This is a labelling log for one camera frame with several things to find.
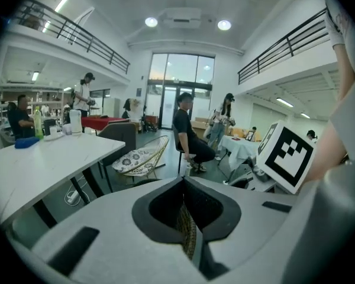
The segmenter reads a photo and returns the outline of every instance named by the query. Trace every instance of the cable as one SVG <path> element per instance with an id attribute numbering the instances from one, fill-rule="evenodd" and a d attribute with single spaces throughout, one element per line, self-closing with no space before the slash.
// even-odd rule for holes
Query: cable
<path id="1" fill-rule="evenodd" d="M 83 178 L 84 178 L 84 176 L 81 176 L 81 177 L 77 180 L 77 183 L 79 184 L 79 181 L 82 180 Z M 86 181 L 80 188 L 81 188 L 82 192 L 86 195 L 86 197 L 87 197 L 87 199 L 88 199 L 88 202 L 91 202 L 91 200 L 89 199 L 89 197 L 88 197 L 88 195 L 86 194 L 86 192 L 83 191 L 83 187 L 86 186 L 87 184 L 88 184 L 88 182 Z M 78 206 L 78 205 L 79 205 L 80 200 L 82 199 L 82 197 L 79 196 L 79 200 L 78 200 L 77 203 L 75 203 L 75 204 L 70 204 L 70 203 L 68 203 L 67 199 L 69 199 L 69 198 L 71 197 L 71 195 L 75 192 L 75 191 L 71 191 L 72 188 L 73 188 L 73 185 L 71 184 L 69 190 L 67 191 L 67 193 L 66 193 L 65 196 L 64 196 L 64 202 L 65 202 L 68 206 L 74 207 L 74 206 Z"/>

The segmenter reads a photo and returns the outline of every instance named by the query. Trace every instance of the door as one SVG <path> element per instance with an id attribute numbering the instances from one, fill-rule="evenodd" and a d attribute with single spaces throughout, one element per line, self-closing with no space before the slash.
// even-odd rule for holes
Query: door
<path id="1" fill-rule="evenodd" d="M 162 104 L 159 112 L 159 128 L 164 130 L 172 129 L 172 121 L 179 107 L 176 98 L 181 93 L 190 93 L 194 95 L 192 88 L 181 88 L 180 86 L 164 86 L 162 94 Z M 188 111 L 189 118 L 192 116 L 192 110 Z"/>

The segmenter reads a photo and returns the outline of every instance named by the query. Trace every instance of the ceiling light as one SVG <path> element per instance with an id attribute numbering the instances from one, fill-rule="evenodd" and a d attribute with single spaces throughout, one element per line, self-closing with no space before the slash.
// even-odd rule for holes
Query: ceiling light
<path id="1" fill-rule="evenodd" d="M 148 27 L 155 27 L 158 25 L 158 20 L 156 20 L 155 18 L 152 18 L 152 17 L 147 18 L 144 22 L 146 23 L 146 25 Z"/>
<path id="2" fill-rule="evenodd" d="M 33 77 L 31 78 L 31 80 L 32 80 L 32 81 L 36 81 L 39 74 L 40 74 L 39 72 L 34 72 L 34 73 L 33 73 Z"/>
<path id="3" fill-rule="evenodd" d="M 221 20 L 217 26 L 221 31 L 227 31 L 230 29 L 231 23 L 227 20 Z"/>
<path id="4" fill-rule="evenodd" d="M 56 12 L 59 12 L 62 6 L 67 2 L 67 0 L 62 0 L 59 2 L 58 6 L 55 8 Z"/>
<path id="5" fill-rule="evenodd" d="M 278 101 L 281 102 L 282 104 L 285 104 L 285 105 L 287 105 L 287 106 L 289 106 L 289 107 L 293 107 L 293 105 L 292 105 L 291 103 L 288 103 L 288 102 L 284 101 L 283 99 L 276 98 L 276 100 L 278 100 Z"/>
<path id="6" fill-rule="evenodd" d="M 49 25 L 50 25 L 50 22 L 47 21 L 47 22 L 45 23 L 45 27 L 44 27 L 43 30 L 42 30 L 42 33 L 44 33 L 45 31 L 47 31 L 47 28 L 49 27 Z"/>

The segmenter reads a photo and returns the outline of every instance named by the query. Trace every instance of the railing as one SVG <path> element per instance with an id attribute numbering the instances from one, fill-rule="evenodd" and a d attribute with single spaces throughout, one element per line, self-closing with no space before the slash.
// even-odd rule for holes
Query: railing
<path id="1" fill-rule="evenodd" d="M 36 0 L 25 0 L 11 21 L 65 40 L 71 45 L 81 46 L 87 52 L 100 56 L 125 73 L 128 72 L 130 63 L 125 58 L 72 20 Z"/>
<path id="2" fill-rule="evenodd" d="M 262 71 L 329 39 L 325 27 L 326 9 L 315 14 L 265 50 L 238 72 L 238 84 Z"/>

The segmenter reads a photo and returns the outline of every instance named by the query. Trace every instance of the cup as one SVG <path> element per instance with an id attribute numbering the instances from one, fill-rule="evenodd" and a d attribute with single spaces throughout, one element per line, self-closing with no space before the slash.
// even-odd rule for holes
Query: cup
<path id="1" fill-rule="evenodd" d="M 50 126 L 50 135 L 52 137 L 55 137 L 57 135 L 57 127 L 56 127 L 56 125 Z"/>

